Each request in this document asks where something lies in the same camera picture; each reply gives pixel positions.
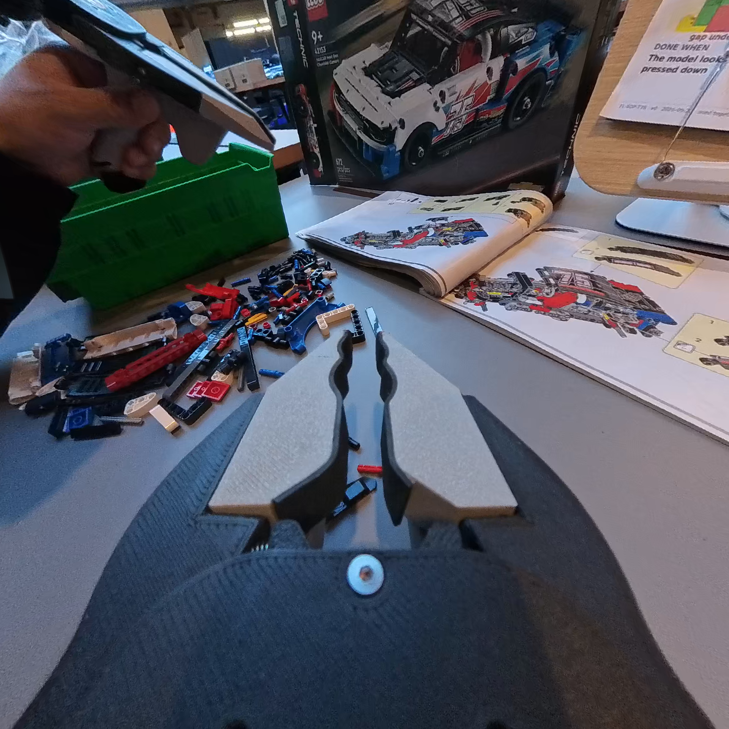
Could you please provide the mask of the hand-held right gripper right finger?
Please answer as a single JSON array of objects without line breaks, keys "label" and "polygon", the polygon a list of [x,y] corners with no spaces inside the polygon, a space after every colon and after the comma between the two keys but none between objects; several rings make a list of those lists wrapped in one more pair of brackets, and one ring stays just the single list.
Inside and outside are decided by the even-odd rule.
[{"label": "hand-held right gripper right finger", "polygon": [[517,500],[460,390],[388,333],[376,336],[376,364],[393,524],[514,515]]}]

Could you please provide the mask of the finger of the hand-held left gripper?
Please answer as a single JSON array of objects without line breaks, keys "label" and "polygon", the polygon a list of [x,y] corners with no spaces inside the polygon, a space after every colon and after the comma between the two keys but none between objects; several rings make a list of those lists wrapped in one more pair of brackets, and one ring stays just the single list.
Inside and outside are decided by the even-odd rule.
[{"label": "finger of the hand-held left gripper", "polygon": [[164,105],[164,117],[175,130],[181,156],[196,166],[209,161],[226,135],[223,127],[184,105]]},{"label": "finger of the hand-held left gripper", "polygon": [[276,139],[267,124],[224,87],[214,85],[202,91],[198,112],[224,133],[233,133],[269,152],[275,149]]}]

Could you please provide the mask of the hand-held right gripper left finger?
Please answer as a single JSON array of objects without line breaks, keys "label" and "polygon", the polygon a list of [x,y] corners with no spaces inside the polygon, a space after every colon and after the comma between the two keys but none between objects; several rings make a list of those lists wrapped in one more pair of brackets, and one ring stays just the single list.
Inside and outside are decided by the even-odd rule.
[{"label": "hand-held right gripper left finger", "polygon": [[352,350],[344,330],[269,385],[208,502],[212,513],[296,521],[306,532],[342,500]]}]

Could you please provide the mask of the black connector brick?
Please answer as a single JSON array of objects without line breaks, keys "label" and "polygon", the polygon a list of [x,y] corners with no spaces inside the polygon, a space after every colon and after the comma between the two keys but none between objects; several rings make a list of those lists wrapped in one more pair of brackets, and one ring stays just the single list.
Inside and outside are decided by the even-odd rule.
[{"label": "black connector brick", "polygon": [[326,516],[326,523],[330,523],[335,518],[350,510],[354,505],[362,499],[369,496],[377,488],[376,479],[362,476],[348,484],[341,502]]}]

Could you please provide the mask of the green plastic bin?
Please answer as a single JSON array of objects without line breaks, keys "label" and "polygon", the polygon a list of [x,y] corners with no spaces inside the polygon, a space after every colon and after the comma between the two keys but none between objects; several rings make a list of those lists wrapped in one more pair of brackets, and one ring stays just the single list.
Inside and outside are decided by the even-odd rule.
[{"label": "green plastic bin", "polygon": [[273,156],[242,144],[196,166],[160,162],[134,193],[72,188],[47,286],[63,301],[112,308],[288,236]]}]

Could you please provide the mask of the pile of toy bricks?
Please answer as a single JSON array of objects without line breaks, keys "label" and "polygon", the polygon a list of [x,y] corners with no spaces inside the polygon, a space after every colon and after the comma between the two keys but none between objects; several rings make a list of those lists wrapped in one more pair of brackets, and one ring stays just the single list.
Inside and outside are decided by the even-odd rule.
[{"label": "pile of toy bricks", "polygon": [[311,331],[346,324],[355,346],[365,324],[333,292],[332,263],[309,249],[239,278],[196,287],[144,323],[85,340],[66,333],[14,357],[7,398],[30,418],[50,416],[56,440],[105,440],[150,417],[170,434],[197,423],[229,392],[256,392],[262,378],[255,345],[307,351]]}]

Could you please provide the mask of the person's left forearm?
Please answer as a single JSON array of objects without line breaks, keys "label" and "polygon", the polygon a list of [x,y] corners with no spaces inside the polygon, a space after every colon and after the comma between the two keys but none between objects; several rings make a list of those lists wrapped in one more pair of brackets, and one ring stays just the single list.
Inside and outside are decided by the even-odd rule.
[{"label": "person's left forearm", "polygon": [[61,244],[61,221],[77,195],[1,155],[1,248],[12,294],[1,299],[1,333],[48,279]]}]

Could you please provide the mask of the grey desk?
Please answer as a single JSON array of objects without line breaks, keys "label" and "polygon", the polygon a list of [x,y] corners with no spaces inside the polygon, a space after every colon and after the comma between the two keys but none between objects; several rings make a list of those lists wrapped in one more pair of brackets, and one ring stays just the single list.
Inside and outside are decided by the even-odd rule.
[{"label": "grey desk", "polygon": [[514,515],[356,554],[214,514],[249,397],[141,506],[13,727],[712,727],[571,490],[462,396]]}]

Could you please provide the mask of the person's left hand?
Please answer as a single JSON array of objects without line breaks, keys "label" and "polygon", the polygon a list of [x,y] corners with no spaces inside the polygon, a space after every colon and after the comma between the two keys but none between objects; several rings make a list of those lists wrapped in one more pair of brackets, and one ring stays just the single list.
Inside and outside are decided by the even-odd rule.
[{"label": "person's left hand", "polygon": [[96,135],[118,128],[135,133],[122,173],[151,179],[170,140],[153,96],[108,87],[103,66],[60,45],[31,52],[2,78],[2,154],[60,185],[91,177]]}]

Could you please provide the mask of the cluttered work table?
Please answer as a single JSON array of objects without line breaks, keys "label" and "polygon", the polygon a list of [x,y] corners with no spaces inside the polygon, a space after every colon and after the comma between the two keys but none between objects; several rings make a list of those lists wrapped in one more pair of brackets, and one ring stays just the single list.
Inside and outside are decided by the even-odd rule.
[{"label": "cluttered work table", "polygon": [[286,79],[284,77],[237,81],[232,76],[232,73],[225,69],[215,71],[214,77],[221,86],[234,94],[252,93],[259,90],[271,90],[275,88],[280,89],[283,88],[286,83]]}]

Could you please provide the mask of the white table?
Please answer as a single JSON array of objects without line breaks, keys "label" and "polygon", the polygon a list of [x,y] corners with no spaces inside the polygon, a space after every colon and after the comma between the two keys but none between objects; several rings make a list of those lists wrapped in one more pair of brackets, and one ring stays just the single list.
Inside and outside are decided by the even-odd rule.
[{"label": "white table", "polygon": [[[300,143],[298,132],[293,129],[274,130],[273,166],[278,172],[280,170],[298,167],[304,163],[303,148]],[[228,132],[219,144],[217,151],[227,150],[231,144],[241,144],[251,149],[266,151],[264,147],[252,141],[246,141],[234,133]]]}]

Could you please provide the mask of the clear plastic bag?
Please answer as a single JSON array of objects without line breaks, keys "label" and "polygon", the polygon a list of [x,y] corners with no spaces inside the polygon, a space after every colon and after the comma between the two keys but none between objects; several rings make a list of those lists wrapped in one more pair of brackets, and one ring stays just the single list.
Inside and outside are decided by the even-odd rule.
[{"label": "clear plastic bag", "polygon": [[63,44],[42,21],[1,20],[1,77],[34,50]]}]

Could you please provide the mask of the toy car set box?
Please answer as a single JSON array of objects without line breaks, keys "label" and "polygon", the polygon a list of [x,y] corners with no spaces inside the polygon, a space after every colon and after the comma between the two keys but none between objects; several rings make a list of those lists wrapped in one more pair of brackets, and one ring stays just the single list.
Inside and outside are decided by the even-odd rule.
[{"label": "toy car set box", "polygon": [[311,185],[563,191],[615,2],[265,4]]}]

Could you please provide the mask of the wooden document stand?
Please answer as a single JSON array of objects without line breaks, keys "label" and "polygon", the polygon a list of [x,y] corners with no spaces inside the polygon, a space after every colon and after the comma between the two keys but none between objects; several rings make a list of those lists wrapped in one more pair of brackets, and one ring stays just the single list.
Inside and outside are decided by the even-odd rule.
[{"label": "wooden document stand", "polygon": [[592,189],[631,199],[615,219],[624,230],[727,254],[727,131],[601,115],[660,5],[627,3],[579,125],[576,166]]}]

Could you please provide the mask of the printed instruction sheet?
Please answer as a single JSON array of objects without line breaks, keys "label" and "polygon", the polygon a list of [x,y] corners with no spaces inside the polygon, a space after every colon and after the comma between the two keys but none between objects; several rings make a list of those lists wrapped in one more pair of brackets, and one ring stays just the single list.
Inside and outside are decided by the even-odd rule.
[{"label": "printed instruction sheet", "polygon": [[728,2],[661,2],[601,115],[726,132]]}]

